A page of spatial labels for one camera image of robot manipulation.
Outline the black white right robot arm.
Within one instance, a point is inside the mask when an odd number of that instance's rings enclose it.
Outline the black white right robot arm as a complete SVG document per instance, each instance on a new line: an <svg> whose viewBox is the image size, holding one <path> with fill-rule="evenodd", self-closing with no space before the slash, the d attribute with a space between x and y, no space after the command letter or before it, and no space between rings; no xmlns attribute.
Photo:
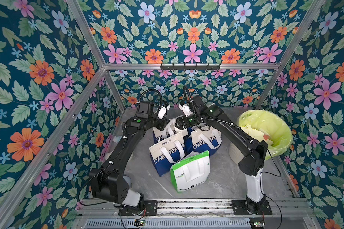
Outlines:
<svg viewBox="0 0 344 229"><path fill-rule="evenodd" d="M246 206L243 209L252 215L261 213L266 201L266 196L262 190L261 174L268 144L263 140L259 142L246 134L217 105L207 106L200 96L192 97L187 86L183 87L183 97L184 102L181 103L180 109L184 115L177 119L177 126L192 128L206 124L219 131L238 148L243 156L239 160L238 166L246 175L247 183Z"/></svg>

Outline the green white takeout bag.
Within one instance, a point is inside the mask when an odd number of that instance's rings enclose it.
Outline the green white takeout bag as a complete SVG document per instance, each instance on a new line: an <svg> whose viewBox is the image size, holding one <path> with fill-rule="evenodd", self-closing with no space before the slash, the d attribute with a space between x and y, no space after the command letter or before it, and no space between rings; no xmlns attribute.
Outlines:
<svg viewBox="0 0 344 229"><path fill-rule="evenodd" d="M190 156L170 169L171 183L177 192L184 192L204 183L210 175L210 152L208 150Z"/></svg>

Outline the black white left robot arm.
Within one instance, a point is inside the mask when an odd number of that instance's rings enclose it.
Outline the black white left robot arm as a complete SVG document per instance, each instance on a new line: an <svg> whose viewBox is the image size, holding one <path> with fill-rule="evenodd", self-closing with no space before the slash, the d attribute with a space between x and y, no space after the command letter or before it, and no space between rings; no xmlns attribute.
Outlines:
<svg viewBox="0 0 344 229"><path fill-rule="evenodd" d="M101 168L90 171L88 180L93 197L105 203L119 204L135 215L144 212L144 195L130 189L124 178L125 168L146 132L152 128L162 131L169 123L167 108L163 106L162 94L157 89L146 90L140 98L151 92L159 96L157 112L153 111L153 102L140 100L135 115L122 124L123 135L115 149Z"/></svg>

